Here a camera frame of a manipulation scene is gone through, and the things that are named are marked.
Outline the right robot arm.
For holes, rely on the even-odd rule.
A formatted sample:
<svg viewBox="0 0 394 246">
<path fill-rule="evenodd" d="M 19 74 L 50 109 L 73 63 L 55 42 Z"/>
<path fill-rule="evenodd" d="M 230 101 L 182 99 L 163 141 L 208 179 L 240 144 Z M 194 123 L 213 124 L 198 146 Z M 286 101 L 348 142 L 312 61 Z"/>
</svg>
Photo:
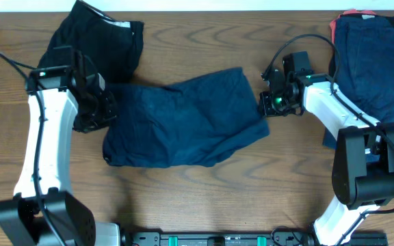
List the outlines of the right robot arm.
<svg viewBox="0 0 394 246">
<path fill-rule="evenodd" d="M 334 197 L 301 245 L 378 245 L 380 235 L 357 236 L 369 216 L 394 213 L 394 123 L 367 115 L 339 89 L 334 78 L 317 74 L 305 51 L 283 57 L 283 69 L 261 73 L 264 117 L 313 114 L 336 141 L 332 165 Z"/>
</svg>

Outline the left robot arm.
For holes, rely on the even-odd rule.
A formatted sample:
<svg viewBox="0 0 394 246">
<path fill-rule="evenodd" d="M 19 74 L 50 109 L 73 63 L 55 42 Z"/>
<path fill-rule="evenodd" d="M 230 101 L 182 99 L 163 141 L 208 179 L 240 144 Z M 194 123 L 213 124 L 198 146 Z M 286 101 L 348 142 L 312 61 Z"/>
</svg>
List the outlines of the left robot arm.
<svg viewBox="0 0 394 246">
<path fill-rule="evenodd" d="M 73 132 L 115 120 L 114 95 L 93 61 L 71 46 L 47 51 L 44 68 L 24 75 L 29 104 L 25 160 L 13 197 L 0 201 L 0 227 L 13 245 L 121 245 L 120 227 L 94 219 L 73 195 Z"/>
</svg>

